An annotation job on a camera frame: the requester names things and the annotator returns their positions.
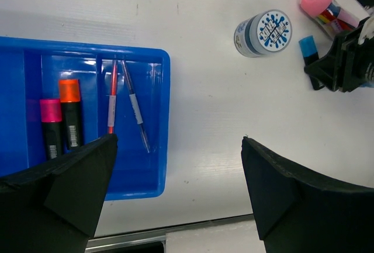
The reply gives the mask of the blue cap black highlighter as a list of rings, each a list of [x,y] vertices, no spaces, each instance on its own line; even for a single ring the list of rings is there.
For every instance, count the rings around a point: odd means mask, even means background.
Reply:
[[[302,52],[304,65],[308,66],[311,63],[317,61],[319,59],[317,47],[314,41],[313,36],[307,36],[301,40],[299,40],[299,47]],[[315,91],[321,90],[324,88],[324,85],[318,81],[317,79],[309,76],[311,85]]]

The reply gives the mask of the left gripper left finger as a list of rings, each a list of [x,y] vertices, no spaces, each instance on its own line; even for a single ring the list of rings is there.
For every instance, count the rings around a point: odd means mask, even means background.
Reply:
[[[1,252],[84,252],[95,235],[117,135],[1,177]]]

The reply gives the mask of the orange cap black highlighter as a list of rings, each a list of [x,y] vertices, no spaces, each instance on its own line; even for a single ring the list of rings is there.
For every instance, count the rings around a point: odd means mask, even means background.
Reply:
[[[77,79],[61,79],[58,81],[58,89],[67,150],[71,151],[84,143],[79,81]]]

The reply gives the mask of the orange-red pen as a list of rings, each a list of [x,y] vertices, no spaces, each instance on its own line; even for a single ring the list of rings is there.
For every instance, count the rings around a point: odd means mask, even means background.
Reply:
[[[108,133],[114,133],[115,111],[116,111],[116,93],[117,93],[117,61],[113,60],[113,69],[110,85],[109,107],[108,107]]]

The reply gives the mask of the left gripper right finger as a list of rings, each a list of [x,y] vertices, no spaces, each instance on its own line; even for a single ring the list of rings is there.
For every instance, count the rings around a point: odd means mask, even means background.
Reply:
[[[337,180],[252,138],[241,150],[266,252],[373,252],[373,189]]]

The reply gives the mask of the pink cap black highlighter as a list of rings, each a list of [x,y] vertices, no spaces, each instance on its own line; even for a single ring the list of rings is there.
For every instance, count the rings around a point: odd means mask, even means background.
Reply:
[[[52,160],[64,154],[63,118],[59,99],[40,100],[41,125],[46,157]]]

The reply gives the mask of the clear case of coloured pens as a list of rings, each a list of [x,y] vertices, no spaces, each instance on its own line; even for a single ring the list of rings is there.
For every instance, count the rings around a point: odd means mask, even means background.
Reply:
[[[344,31],[354,30],[360,23],[336,0],[300,0],[300,7],[331,39]]]

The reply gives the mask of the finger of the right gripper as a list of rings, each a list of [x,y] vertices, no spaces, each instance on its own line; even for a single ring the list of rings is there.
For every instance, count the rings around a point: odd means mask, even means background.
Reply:
[[[339,70],[341,68],[341,50],[339,41],[333,41],[328,53],[308,66],[304,66],[304,72],[318,81],[331,91],[338,91]]]

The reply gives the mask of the grey black pen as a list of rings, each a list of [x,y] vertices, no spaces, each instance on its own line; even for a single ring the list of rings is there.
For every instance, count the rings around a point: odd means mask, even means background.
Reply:
[[[137,96],[136,96],[134,86],[133,86],[133,83],[132,83],[132,80],[131,80],[129,69],[126,65],[125,60],[120,60],[120,64],[121,64],[122,70],[123,70],[124,83],[127,86],[127,89],[128,89],[128,92],[129,92],[131,107],[133,109],[137,125],[140,129],[140,134],[141,134],[141,139],[143,141],[143,145],[144,145],[147,153],[150,153],[150,150],[151,150],[150,143],[149,143],[149,140],[148,140],[148,137],[147,137],[145,127],[144,127],[143,117],[141,115],[140,107],[139,107]]]

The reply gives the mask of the blue-lidded round jar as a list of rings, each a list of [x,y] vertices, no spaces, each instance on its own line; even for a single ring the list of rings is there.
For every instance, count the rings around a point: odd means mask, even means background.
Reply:
[[[245,57],[270,56],[283,51],[292,39],[286,13],[270,9],[241,22],[234,32],[234,45]]]

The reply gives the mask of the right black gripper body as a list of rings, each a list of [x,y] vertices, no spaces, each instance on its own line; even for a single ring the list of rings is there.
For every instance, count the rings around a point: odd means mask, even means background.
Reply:
[[[340,92],[352,92],[364,87],[373,88],[373,37],[364,35],[359,44],[361,32],[371,19],[363,19],[359,26],[344,31],[338,36],[338,78]]]

